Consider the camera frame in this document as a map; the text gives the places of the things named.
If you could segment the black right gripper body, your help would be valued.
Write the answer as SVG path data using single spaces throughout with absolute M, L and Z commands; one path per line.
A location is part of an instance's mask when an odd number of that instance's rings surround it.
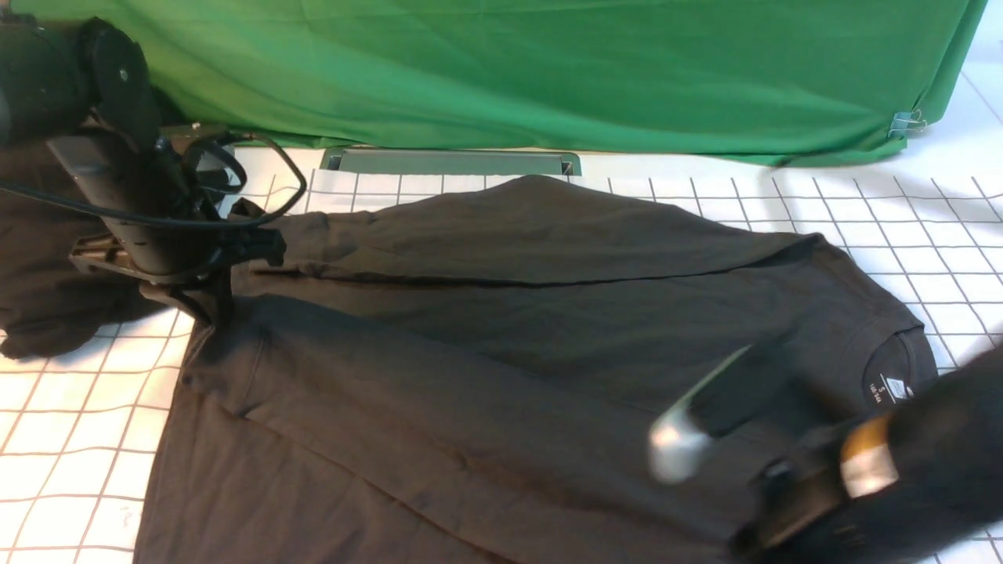
M 849 433 L 849 424 L 813 429 L 750 482 L 755 514 L 730 540 L 736 560 L 855 560 L 855 524 L 845 516 L 852 501 L 842 472 Z

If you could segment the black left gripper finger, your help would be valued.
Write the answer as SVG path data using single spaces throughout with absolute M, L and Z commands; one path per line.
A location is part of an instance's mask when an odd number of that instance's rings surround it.
M 141 295 L 175 307 L 208 326 L 228 324 L 235 308 L 229 270 L 143 281 Z

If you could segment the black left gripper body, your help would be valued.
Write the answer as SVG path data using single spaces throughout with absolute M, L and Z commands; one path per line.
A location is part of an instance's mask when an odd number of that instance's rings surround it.
M 79 270 L 161 287 L 201 287 L 246 262 L 285 261 L 279 231 L 219 217 L 168 146 L 137 153 L 114 133 L 83 133 L 51 139 L 48 147 L 107 228 L 107 234 L 76 242 L 71 261 Z

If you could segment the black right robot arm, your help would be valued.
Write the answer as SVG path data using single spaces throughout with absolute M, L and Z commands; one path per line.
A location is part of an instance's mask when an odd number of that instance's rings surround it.
M 1001 520 L 1001 350 L 884 414 L 810 433 L 755 481 L 740 563 L 917 563 Z

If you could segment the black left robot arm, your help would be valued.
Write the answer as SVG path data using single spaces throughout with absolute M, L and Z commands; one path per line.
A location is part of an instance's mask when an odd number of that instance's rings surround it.
M 46 143 L 85 200 L 2 189 L 103 220 L 107 234 L 73 246 L 79 270 L 135 278 L 147 299 L 228 324 L 232 268 L 278 266 L 285 242 L 266 228 L 273 214 L 226 221 L 205 182 L 228 171 L 246 181 L 226 147 L 271 139 L 223 125 L 162 126 L 139 43 L 100 18 L 41 23 L 3 9 L 1 39 L 2 146 Z

